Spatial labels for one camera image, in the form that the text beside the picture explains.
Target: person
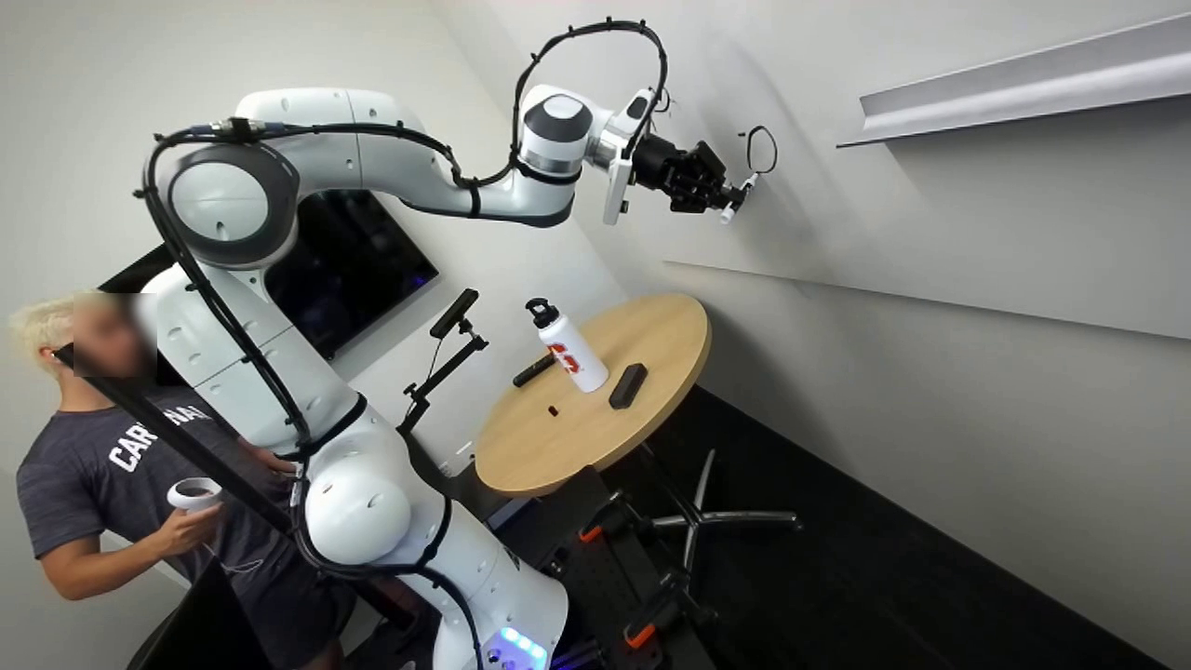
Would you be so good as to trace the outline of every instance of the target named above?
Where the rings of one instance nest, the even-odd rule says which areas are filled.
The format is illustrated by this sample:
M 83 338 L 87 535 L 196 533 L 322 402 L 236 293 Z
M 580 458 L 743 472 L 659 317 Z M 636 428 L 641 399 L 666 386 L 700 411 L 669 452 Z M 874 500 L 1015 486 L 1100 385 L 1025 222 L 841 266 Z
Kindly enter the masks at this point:
M 226 497 L 211 515 L 166 505 L 166 489 L 196 478 L 196 469 L 159 447 L 90 379 L 66 373 L 66 301 L 28 306 L 10 323 L 28 361 L 58 391 L 56 412 L 15 472 L 32 560 L 48 586 L 64 601 L 92 601 L 159 562 L 185 582 L 218 562 L 275 670 L 343 667 L 340 624 L 355 607 L 355 592 L 315 582 L 284 533 Z M 157 386 L 154 405 L 255 490 L 289 472 L 285 463 L 238 440 L 191 386 Z M 100 533 L 124 535 L 128 546 L 104 551 Z

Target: gray t-shirt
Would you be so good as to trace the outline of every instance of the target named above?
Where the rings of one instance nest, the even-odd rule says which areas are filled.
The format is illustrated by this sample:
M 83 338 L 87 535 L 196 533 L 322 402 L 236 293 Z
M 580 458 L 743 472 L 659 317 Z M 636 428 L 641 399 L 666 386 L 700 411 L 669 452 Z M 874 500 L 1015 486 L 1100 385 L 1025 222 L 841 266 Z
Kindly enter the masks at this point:
M 157 391 L 154 405 L 205 442 L 218 463 L 244 478 L 255 490 L 267 489 L 267 469 L 243 454 L 243 440 L 192 391 Z M 100 535 L 141 541 L 171 515 L 166 489 L 196 478 L 180 452 L 159 442 L 128 411 L 56 412 L 20 467 L 20 504 L 28 526 L 32 555 Z M 231 586 L 249 597 L 259 572 L 275 572 L 294 560 L 264 518 L 224 497 L 226 520 L 218 535 L 171 566 L 196 582 L 218 560 Z

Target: wall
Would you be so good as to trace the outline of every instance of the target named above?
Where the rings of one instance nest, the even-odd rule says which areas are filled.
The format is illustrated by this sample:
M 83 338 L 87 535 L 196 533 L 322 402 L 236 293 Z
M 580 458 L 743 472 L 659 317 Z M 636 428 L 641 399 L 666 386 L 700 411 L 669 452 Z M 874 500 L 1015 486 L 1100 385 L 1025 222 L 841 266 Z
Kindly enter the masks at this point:
M 641 15 L 669 46 L 659 131 L 765 123 L 781 170 L 747 210 L 633 194 L 585 234 L 633 292 L 713 313 L 708 386 L 1167 667 L 1191 667 L 1187 106 L 841 154 L 858 93 L 1187 13 L 1137 4 L 441 0 L 490 93 L 552 33 Z M 618 106 L 636 43 L 585 43 L 552 81 Z
M 157 247 L 146 210 L 131 199 L 154 131 L 218 121 L 243 93 L 275 87 L 386 90 L 415 108 L 471 170 L 505 154 L 505 113 L 461 62 L 438 20 L 403 4 L 180 4 L 180 0 L 0 0 L 0 194 L 4 282 L 0 313 L 64 292 L 97 288 Z M 516 306 L 552 292 L 578 317 L 623 292 L 585 234 L 448 222 L 403 213 L 448 282 L 428 293 L 437 313 L 456 288 L 480 288 L 471 313 L 490 338 L 428 412 L 428 442 L 448 469 L 466 467 L 466 440 L 500 396 L 496 379 L 532 361 L 532 332 Z M 422 378 L 428 338 L 398 342 L 355 385 L 398 417 L 398 396 Z M 28 562 L 10 472 L 51 411 L 51 386 L 7 345 L 0 359 L 0 649 L 4 667 L 97 670 L 124 667 L 138 639 L 180 601 L 154 572 L 97 603 L 58 603 Z

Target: floor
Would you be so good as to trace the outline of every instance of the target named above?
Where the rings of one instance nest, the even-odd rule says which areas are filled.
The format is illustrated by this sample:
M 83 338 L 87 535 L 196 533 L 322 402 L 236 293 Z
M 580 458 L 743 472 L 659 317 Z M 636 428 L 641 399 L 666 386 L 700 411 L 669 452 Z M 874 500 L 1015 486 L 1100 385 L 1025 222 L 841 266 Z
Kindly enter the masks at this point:
M 708 391 L 697 391 L 656 447 L 656 469 L 693 490 L 719 447 L 713 505 L 796 509 L 805 533 L 719 530 L 700 571 L 704 624 L 719 667 L 740 670 L 1141 670 L 1159 667 L 1087 620 L 1058 607 L 913 515 L 834 472 L 806 452 Z M 615 486 L 666 509 L 633 463 Z M 672 541 L 652 541 L 677 562 Z

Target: round wooden table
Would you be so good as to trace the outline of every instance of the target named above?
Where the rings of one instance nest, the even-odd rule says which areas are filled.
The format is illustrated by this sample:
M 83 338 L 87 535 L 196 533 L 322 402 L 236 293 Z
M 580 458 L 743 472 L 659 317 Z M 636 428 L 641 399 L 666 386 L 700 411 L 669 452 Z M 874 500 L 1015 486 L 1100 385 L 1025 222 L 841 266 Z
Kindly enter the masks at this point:
M 489 412 L 475 478 L 490 490 L 548 497 L 580 469 L 615 467 L 681 405 L 709 350 L 708 308 L 685 293 L 625 301 L 589 320 L 585 337 L 608 366 L 598 391 L 578 391 L 552 366 Z M 608 399 L 633 361 L 647 366 L 647 378 L 633 405 L 615 411 Z

